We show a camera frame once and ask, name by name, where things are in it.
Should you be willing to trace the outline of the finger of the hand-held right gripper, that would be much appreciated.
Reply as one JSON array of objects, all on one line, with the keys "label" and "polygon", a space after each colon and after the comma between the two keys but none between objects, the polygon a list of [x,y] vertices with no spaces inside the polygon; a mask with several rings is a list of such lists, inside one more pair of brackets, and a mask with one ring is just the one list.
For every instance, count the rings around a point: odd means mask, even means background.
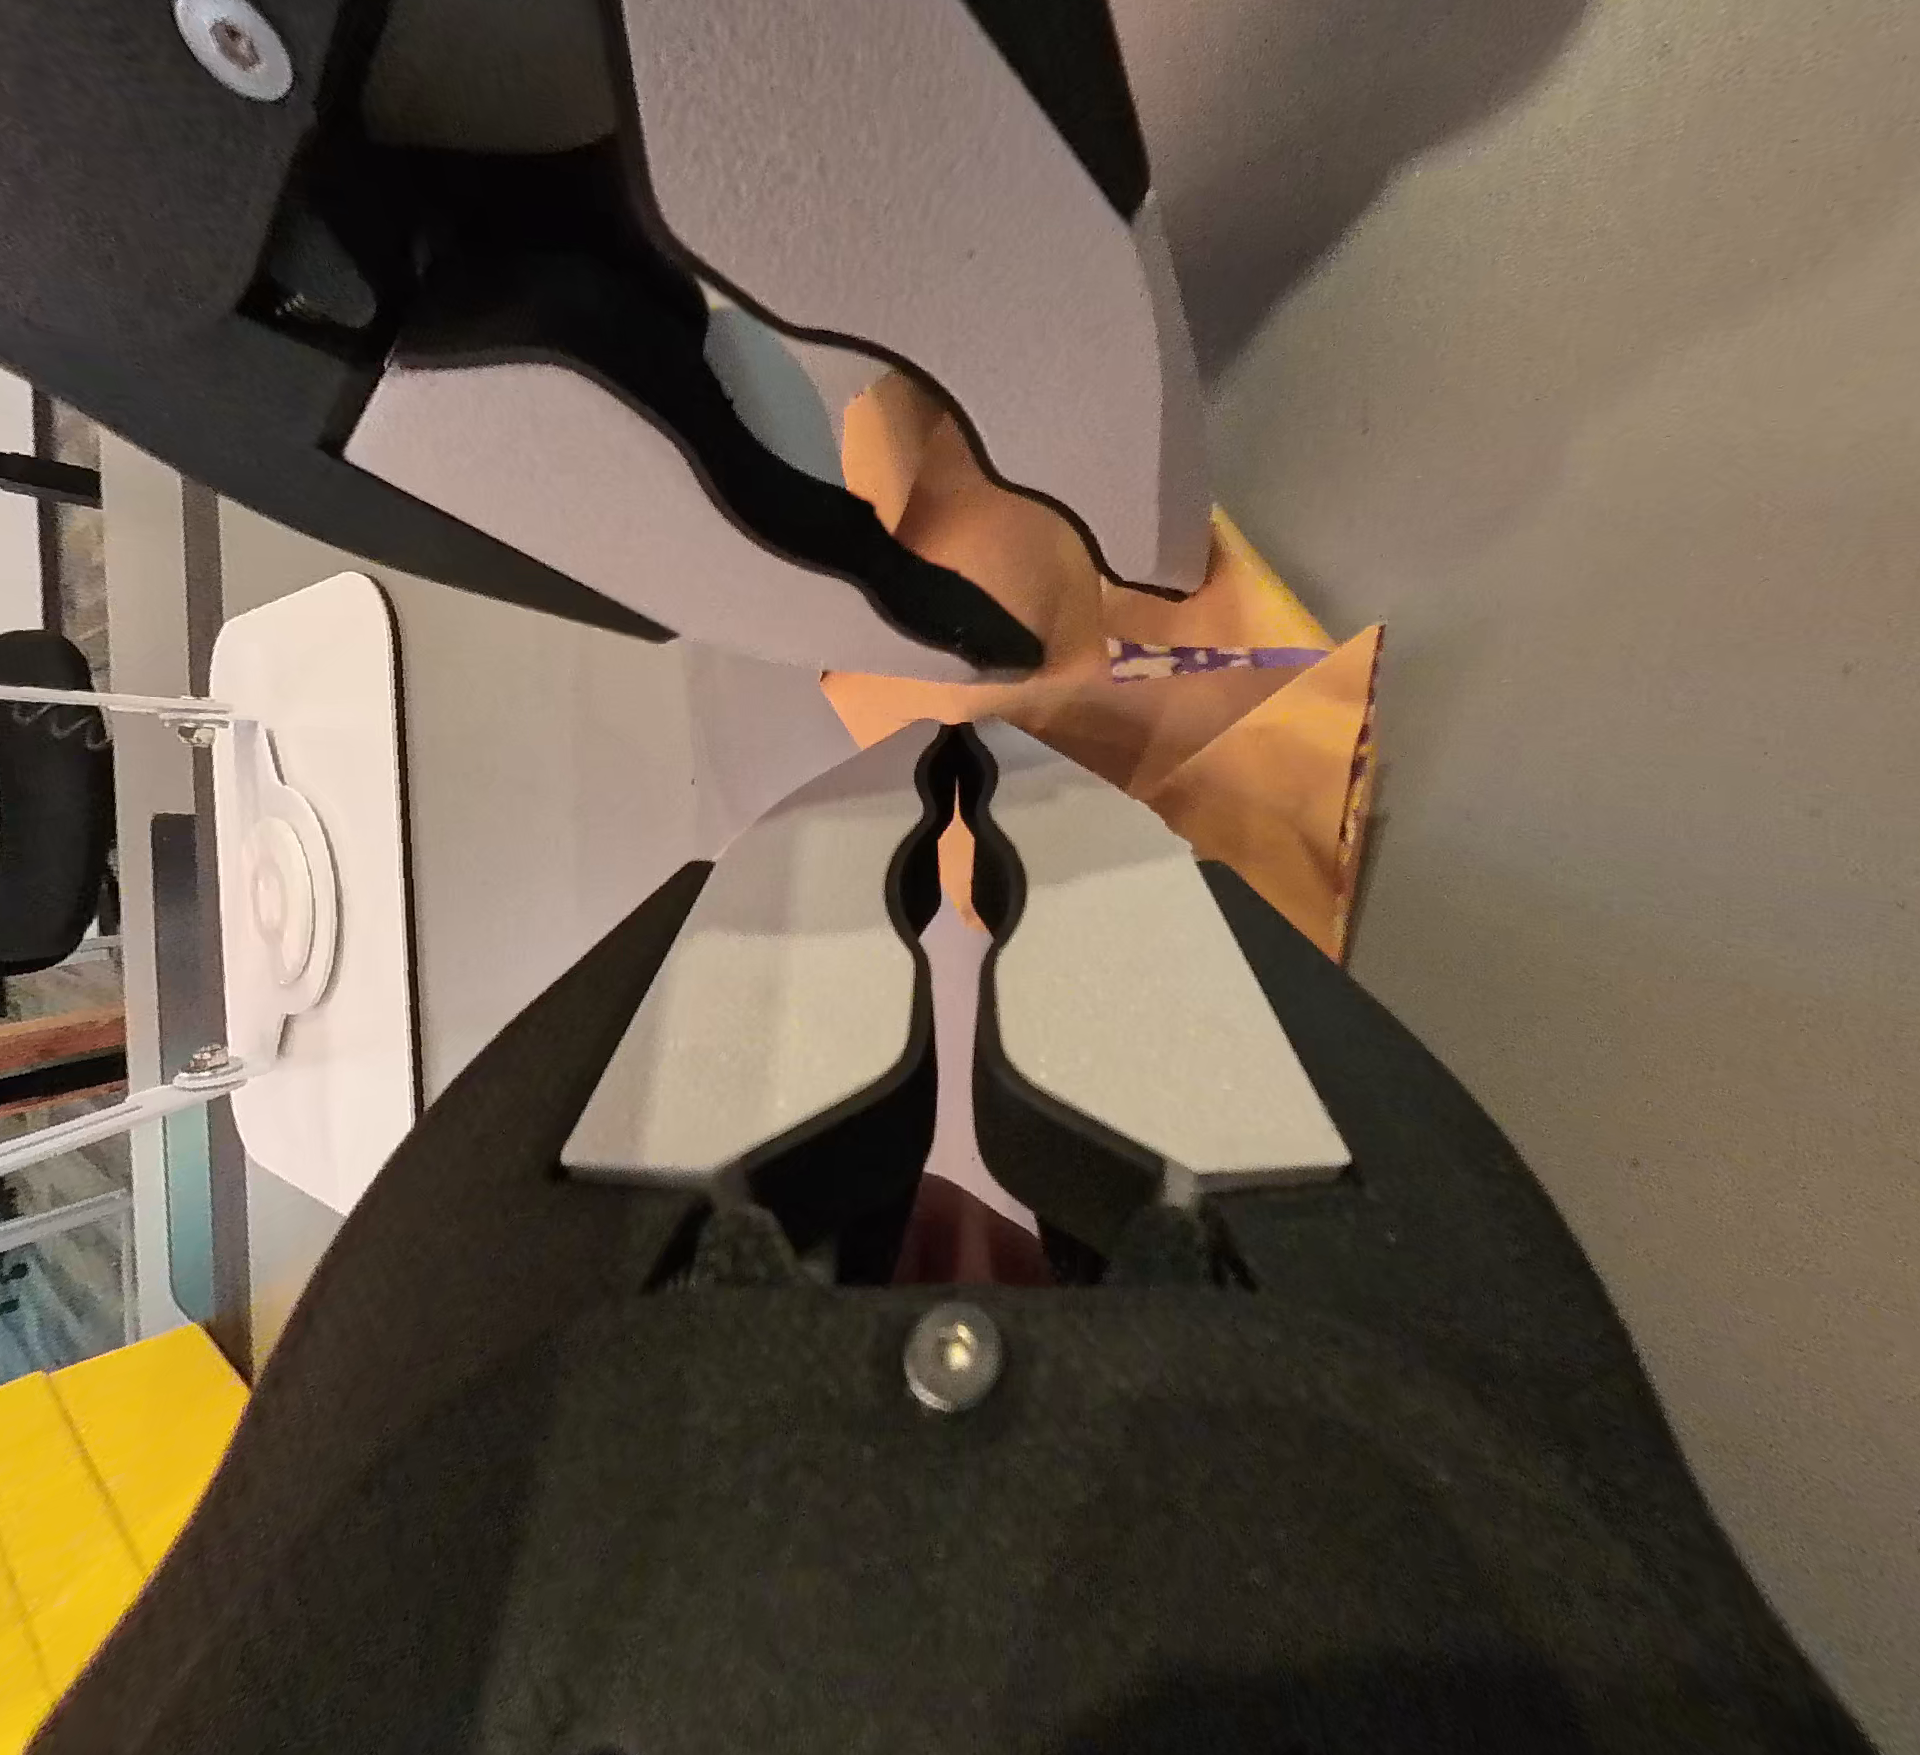
[{"label": "finger of the hand-held right gripper", "polygon": [[432,231],[353,467],[673,637],[817,674],[1018,680],[1043,639],[827,473],[814,383],[651,247]]},{"label": "finger of the hand-held right gripper", "polygon": [[1121,586],[1188,594],[1213,475],[1109,0],[617,0],[667,246],[882,360]]}]

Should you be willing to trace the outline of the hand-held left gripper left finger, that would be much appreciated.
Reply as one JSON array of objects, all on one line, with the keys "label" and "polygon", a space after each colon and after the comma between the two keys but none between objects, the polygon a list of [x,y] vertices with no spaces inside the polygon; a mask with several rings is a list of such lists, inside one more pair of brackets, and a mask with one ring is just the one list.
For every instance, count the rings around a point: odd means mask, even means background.
[{"label": "hand-held left gripper left finger", "polygon": [[752,1203],[804,1253],[906,1215],[937,1117],[950,741],[914,722],[722,849],[564,1143],[574,1178]]}]

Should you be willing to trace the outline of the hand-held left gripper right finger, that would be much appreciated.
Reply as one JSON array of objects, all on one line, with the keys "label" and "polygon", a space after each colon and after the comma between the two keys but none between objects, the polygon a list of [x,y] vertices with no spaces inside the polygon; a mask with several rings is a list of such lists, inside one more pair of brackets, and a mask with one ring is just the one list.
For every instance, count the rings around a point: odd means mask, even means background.
[{"label": "hand-held left gripper right finger", "polygon": [[1109,1261],[1148,1210],[1330,1184],[1352,1150],[1188,843],[1017,727],[956,729],[981,959],[972,1131]]}]

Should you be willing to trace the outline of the orange paper purple print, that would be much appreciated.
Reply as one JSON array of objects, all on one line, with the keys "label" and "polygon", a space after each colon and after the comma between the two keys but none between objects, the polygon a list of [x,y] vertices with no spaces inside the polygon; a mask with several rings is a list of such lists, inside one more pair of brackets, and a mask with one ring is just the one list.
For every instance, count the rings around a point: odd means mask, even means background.
[{"label": "orange paper purple print", "polygon": [[822,695],[857,744],[918,721],[1007,721],[1346,957],[1382,628],[1334,641],[1224,509],[1191,597],[1109,583],[1059,514],[990,483],[958,424],[899,374],[844,408],[839,456],[849,493],[908,552],[981,586],[1045,646],[1037,676],[996,687],[827,674]]}]

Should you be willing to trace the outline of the white rounded panel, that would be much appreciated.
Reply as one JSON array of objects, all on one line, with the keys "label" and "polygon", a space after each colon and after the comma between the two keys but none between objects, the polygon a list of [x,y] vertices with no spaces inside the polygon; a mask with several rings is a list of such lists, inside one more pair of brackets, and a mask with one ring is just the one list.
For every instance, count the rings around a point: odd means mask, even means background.
[{"label": "white rounded panel", "polygon": [[231,718],[271,732],[340,880],[334,985],[286,1027],[277,1067],[231,1093],[238,1134],[254,1166],[351,1215],[422,1113],[391,605],[368,576],[337,574],[232,618],[208,685]]}]

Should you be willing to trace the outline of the black office chair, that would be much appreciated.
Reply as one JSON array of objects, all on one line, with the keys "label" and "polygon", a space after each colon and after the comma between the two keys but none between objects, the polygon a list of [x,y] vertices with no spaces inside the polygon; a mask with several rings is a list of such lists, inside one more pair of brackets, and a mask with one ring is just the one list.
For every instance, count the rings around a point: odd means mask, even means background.
[{"label": "black office chair", "polygon": [[94,705],[3,705],[3,976],[86,940],[115,843],[110,734]]}]

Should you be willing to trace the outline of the yellow box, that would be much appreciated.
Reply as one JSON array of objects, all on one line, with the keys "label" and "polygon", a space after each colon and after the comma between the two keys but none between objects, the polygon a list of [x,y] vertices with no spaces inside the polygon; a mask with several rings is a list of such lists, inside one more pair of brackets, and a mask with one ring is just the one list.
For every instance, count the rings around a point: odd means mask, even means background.
[{"label": "yellow box", "polygon": [[26,1750],[199,1507],[247,1383],[204,1326],[3,1388],[3,1750]]}]

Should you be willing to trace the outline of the white mounting bracket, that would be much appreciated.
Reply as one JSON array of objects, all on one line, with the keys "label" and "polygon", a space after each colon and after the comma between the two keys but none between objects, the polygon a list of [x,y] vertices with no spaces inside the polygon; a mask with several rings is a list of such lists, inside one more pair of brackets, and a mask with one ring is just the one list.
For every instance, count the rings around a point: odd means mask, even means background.
[{"label": "white mounting bracket", "polygon": [[340,880],[313,803],[280,772],[271,732],[200,711],[167,721],[214,763],[214,860],[226,1039],[199,1047],[178,1090],[226,1090],[277,1067],[286,1027],[328,995]]}]

